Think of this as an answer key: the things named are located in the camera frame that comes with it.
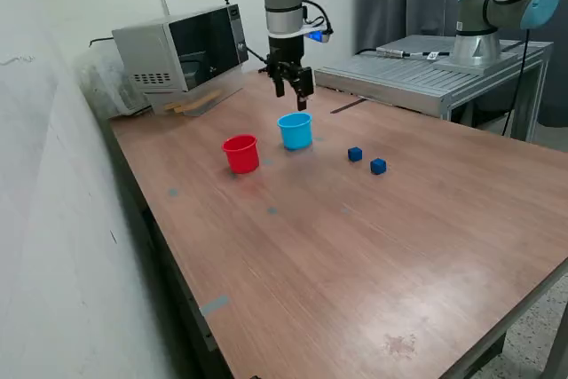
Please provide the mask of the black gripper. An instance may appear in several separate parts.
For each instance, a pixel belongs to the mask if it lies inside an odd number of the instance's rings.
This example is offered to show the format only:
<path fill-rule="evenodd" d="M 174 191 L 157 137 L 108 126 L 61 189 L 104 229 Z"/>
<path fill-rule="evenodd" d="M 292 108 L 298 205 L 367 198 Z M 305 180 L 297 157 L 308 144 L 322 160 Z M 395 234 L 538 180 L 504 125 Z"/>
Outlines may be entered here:
<path fill-rule="evenodd" d="M 284 82 L 281 73 L 294 73 L 292 87 L 297 97 L 297 110 L 304 111 L 307 101 L 313 94 L 313 75 L 310 67 L 301 63 L 304 56 L 304 37 L 290 38 L 269 37 L 269 54 L 267 70 L 272 73 L 276 96 L 285 95 Z"/>

